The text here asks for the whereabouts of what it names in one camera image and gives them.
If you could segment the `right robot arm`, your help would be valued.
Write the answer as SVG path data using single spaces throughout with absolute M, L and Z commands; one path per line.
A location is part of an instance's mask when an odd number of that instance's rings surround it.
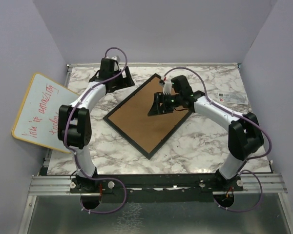
M 172 80 L 162 79 L 159 84 L 163 90 L 154 94 L 148 116 L 169 114 L 175 108 L 183 107 L 209 118 L 228 132 L 229 154 L 224 164 L 216 171 L 214 179 L 215 187 L 225 191 L 232 185 L 232 179 L 238 175 L 249 155 L 264 144 L 256 115 L 236 113 L 214 102 L 206 93 L 193 91 L 183 75 Z

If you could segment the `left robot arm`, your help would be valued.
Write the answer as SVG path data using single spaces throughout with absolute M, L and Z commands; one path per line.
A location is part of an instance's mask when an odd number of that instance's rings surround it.
M 118 56 L 103 58 L 84 92 L 71 104 L 61 105 L 58 112 L 58 139 L 73 153 L 76 175 L 83 177 L 81 186 L 89 193 L 98 187 L 97 169 L 88 148 L 92 137 L 90 113 L 107 93 L 134 86 L 129 67 L 121 69 L 119 61 Z

